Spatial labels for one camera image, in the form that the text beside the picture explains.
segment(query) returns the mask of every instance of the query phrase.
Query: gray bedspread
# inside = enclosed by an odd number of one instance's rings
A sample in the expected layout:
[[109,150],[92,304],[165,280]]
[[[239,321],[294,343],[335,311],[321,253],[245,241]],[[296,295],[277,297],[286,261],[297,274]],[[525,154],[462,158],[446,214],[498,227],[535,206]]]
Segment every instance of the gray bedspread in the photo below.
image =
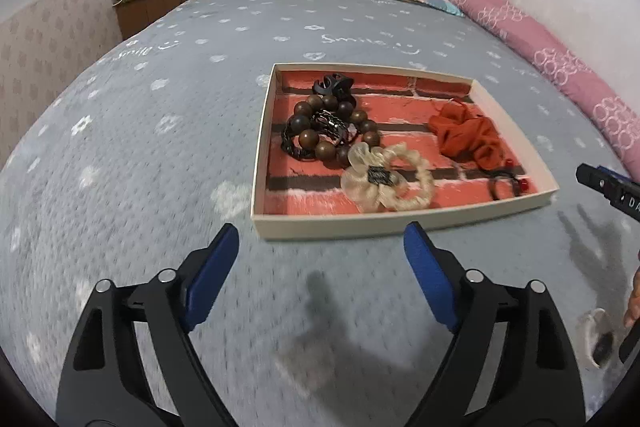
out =
[[[191,0],[82,73],[0,173],[0,344],[47,412],[95,282],[145,282],[230,221],[241,251],[191,339],[239,425],[408,419],[450,334],[401,237],[265,243],[249,218],[268,74],[274,62],[307,61],[477,78],[561,189],[545,208],[434,232],[434,242],[495,282],[543,280],[574,345],[584,312],[603,307],[622,321],[638,226],[574,173],[581,162],[623,168],[572,102],[500,41],[467,19],[389,0]],[[173,410],[139,331],[152,390]],[[620,372],[582,372],[589,410]],[[483,380],[476,407],[489,389]]]

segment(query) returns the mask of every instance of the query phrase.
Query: beige hair tie with flower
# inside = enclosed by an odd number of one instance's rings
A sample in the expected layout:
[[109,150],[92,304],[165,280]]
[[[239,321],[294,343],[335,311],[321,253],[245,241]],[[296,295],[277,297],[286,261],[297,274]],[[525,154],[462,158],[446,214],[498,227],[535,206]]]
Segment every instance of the beige hair tie with flower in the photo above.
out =
[[[391,170],[396,158],[416,169],[420,191],[413,198],[402,198],[409,183],[402,174]],[[407,149],[406,143],[371,150],[366,143],[357,143],[349,149],[349,163],[351,167],[343,172],[340,187],[361,212],[377,212],[380,204],[393,210],[419,210],[430,205],[434,184],[429,162],[416,150]]]

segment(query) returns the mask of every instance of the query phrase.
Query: metal screw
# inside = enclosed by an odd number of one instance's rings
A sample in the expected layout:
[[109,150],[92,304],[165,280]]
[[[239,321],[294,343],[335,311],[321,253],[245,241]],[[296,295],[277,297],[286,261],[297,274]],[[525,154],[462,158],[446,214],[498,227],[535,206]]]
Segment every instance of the metal screw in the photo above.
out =
[[160,282],[171,282],[175,279],[175,270],[171,268],[167,268],[166,270],[162,270],[158,274],[158,280]]
[[529,286],[531,286],[531,289],[535,293],[544,293],[546,291],[545,283],[543,283],[542,281],[531,281],[529,283]]
[[480,270],[468,270],[466,272],[466,278],[469,282],[482,282],[484,280],[484,274]]
[[95,290],[98,293],[104,293],[109,288],[111,288],[111,281],[109,279],[102,279],[102,280],[98,281],[98,283],[95,285]]

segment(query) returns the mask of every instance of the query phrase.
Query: red scrunchie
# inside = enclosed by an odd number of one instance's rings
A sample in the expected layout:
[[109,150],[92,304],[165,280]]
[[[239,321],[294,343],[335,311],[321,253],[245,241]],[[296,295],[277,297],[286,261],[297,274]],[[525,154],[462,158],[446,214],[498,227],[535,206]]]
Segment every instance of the red scrunchie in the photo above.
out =
[[438,136],[443,156],[457,158],[470,153],[486,171],[502,166],[504,152],[494,123],[486,116],[471,115],[462,100],[446,103],[439,115],[429,119],[429,127]]

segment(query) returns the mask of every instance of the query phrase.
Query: wooden cabinet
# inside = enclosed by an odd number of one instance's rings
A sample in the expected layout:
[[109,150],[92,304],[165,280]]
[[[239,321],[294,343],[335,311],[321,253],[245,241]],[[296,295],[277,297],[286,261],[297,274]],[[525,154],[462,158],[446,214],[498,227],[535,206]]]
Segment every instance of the wooden cabinet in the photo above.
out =
[[123,39],[142,31],[187,0],[114,0]]

